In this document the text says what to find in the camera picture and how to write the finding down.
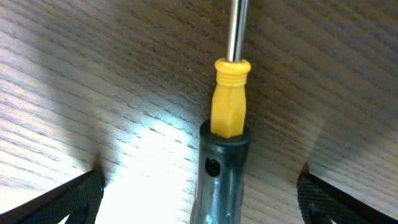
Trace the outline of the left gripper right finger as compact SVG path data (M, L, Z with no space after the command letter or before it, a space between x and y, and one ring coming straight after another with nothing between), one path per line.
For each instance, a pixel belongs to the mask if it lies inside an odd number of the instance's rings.
M297 180L298 204L305 224L397 224L397 220L362 203L315 175Z

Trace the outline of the black and yellow screwdriver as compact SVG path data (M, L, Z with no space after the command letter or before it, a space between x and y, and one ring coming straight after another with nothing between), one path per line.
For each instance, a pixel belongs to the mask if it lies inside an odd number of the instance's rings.
M190 223L240 223L251 132L245 126L251 64L242 58L248 0L231 4L227 53L215 62L210 119L200 126L198 178Z

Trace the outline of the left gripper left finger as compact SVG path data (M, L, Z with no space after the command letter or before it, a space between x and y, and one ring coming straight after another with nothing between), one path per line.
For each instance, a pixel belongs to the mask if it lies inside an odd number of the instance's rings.
M1 214L1 223L93 224L104 194L104 175L86 172L47 193Z

